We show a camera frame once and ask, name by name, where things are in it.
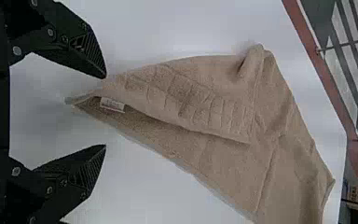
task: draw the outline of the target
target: folded towel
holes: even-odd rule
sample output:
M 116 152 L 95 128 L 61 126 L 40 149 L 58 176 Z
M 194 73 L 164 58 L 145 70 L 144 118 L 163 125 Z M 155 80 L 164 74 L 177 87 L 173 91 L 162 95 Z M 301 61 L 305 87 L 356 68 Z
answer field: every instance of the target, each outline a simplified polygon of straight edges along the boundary
M 100 105 L 126 104 L 125 113 Z M 199 56 L 106 79 L 69 104 L 185 168 L 255 223 L 321 223 L 335 180 L 271 52 Z

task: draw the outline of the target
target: care tag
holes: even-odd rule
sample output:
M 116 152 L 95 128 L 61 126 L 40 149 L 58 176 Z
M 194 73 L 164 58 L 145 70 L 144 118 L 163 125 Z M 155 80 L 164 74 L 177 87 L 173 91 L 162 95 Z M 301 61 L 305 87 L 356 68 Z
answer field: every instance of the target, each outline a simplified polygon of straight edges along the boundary
M 107 97 L 101 97 L 100 107 L 102 107 L 102 108 L 105 108 L 108 110 L 113 110 L 113 111 L 120 112 L 120 113 L 124 113 L 124 106 L 125 106 L 125 104 L 123 104 L 121 102 L 114 101 Z

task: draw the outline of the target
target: towel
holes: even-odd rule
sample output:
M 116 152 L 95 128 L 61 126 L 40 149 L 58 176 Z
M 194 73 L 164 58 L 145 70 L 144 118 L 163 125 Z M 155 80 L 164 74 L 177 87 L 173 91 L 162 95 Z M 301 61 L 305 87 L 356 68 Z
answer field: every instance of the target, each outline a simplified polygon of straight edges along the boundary
M 106 98 L 124 113 L 102 106 Z M 322 223 L 335 180 L 262 45 L 148 65 L 67 103 L 175 162 L 254 223 Z

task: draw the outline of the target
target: textured pattern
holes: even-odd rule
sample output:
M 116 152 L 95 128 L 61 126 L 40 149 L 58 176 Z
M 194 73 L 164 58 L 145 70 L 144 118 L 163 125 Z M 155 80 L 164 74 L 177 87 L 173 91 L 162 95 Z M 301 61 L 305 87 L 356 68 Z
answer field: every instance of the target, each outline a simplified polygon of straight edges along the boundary
M 106 80 L 95 94 L 191 131 L 247 143 L 255 117 L 255 86 L 270 53 L 193 57 L 149 65 Z

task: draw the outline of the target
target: bolt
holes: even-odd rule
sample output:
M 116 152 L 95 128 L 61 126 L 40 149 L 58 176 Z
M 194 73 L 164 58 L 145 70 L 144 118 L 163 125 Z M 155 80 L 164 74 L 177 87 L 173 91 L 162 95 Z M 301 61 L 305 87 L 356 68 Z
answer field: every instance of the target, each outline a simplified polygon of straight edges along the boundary
M 62 40 L 62 42 L 63 43 L 65 43 L 65 44 L 67 44 L 68 43 L 68 36 L 66 36 L 66 35 L 63 35 L 63 36 L 61 36 L 61 40 Z
M 51 194 L 53 192 L 53 187 L 48 187 L 47 194 Z
M 21 173 L 21 168 L 20 167 L 14 167 L 13 170 L 11 171 L 12 176 L 19 176 L 20 173 Z
M 68 181 L 66 179 L 62 180 L 60 183 L 62 188 L 65 188 L 67 184 L 68 184 Z
M 54 31 L 50 28 L 48 28 L 48 35 L 49 36 L 54 36 Z
M 29 224 L 35 224 L 36 223 L 36 217 L 31 217 L 30 221 L 28 223 Z
M 31 4 L 32 4 L 34 7 L 37 7 L 37 0 L 31 0 Z
M 13 47 L 13 53 L 14 53 L 14 55 L 16 55 L 16 56 L 21 56 L 21 55 L 22 55 L 21 48 L 20 48 L 20 47 L 17 47 L 17 46 L 14 46 L 14 47 Z

